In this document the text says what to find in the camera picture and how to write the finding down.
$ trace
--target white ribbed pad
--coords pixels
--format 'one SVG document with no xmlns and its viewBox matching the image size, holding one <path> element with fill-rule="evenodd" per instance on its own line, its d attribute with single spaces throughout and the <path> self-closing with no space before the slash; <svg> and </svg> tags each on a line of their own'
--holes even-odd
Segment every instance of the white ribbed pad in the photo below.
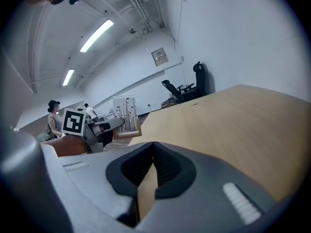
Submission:
<svg viewBox="0 0 311 233">
<path fill-rule="evenodd" d="M 226 183 L 223 191 L 244 224 L 251 224 L 261 217 L 261 212 L 243 195 L 234 183 Z"/>
<path fill-rule="evenodd" d="M 88 163 L 79 162 L 79 163 L 63 166 L 63 168 L 66 172 L 70 172 L 70 171 L 74 171 L 74 170 L 77 170 L 77 169 L 80 169 L 86 166 L 88 166 Z"/>
</svg>

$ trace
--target woman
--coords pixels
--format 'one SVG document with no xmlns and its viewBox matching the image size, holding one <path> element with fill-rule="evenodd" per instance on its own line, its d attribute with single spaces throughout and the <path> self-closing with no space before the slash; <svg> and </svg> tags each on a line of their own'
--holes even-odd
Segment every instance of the woman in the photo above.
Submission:
<svg viewBox="0 0 311 233">
<path fill-rule="evenodd" d="M 54 135 L 57 136 L 57 138 L 62 137 L 62 122 L 63 120 L 61 117 L 56 113 L 59 110 L 59 104 L 60 102 L 51 100 L 49 102 L 49 117 L 48 117 L 48 124 L 50 126 L 50 129 Z"/>
</svg>

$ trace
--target wooden table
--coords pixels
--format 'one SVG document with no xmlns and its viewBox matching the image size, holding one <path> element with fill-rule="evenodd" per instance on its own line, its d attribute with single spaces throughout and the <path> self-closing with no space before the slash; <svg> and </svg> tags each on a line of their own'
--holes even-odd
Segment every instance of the wooden table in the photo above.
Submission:
<svg viewBox="0 0 311 233">
<path fill-rule="evenodd" d="M 148 115 L 130 145 L 160 141 L 221 158 L 276 200 L 299 187 L 310 161 L 311 105 L 263 88 L 237 85 Z M 140 217 L 151 209 L 156 169 L 138 188 Z"/>
</svg>

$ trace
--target floor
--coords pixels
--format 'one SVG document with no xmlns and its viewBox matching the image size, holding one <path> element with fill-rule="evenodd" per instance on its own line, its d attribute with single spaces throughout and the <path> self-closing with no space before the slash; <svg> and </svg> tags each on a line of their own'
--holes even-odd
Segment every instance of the floor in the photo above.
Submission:
<svg viewBox="0 0 311 233">
<path fill-rule="evenodd" d="M 144 123 L 144 121 L 147 118 L 147 116 L 148 115 L 141 116 L 141 117 L 138 118 L 139 122 L 140 122 L 140 125 L 142 125 Z M 133 138 L 127 138 L 127 139 L 122 139 L 122 140 L 112 140 L 111 143 L 107 144 L 104 147 L 104 151 L 118 150 L 118 149 L 127 147 L 132 139 Z"/>
</svg>

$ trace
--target ceiling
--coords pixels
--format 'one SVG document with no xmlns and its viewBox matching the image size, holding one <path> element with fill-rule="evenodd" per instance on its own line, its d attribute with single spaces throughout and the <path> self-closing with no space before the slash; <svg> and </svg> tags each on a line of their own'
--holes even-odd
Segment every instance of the ceiling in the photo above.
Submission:
<svg viewBox="0 0 311 233">
<path fill-rule="evenodd" d="M 144 1 L 150 14 L 146 22 L 153 26 L 156 24 L 152 22 L 161 22 L 156 0 Z M 108 19 L 114 25 L 86 53 L 80 52 Z M 69 85 L 79 87 L 89 74 L 102 68 L 106 58 L 133 39 L 144 37 L 145 28 L 140 21 L 130 0 L 80 0 L 74 5 L 65 0 L 39 7 L 22 3 L 8 22 L 1 41 L 26 83 L 58 77 L 49 83 L 61 86 L 68 69 L 73 68 L 75 75 Z M 131 28 L 137 33 L 129 33 Z M 44 83 L 36 82 L 30 87 L 39 92 Z"/>
</svg>

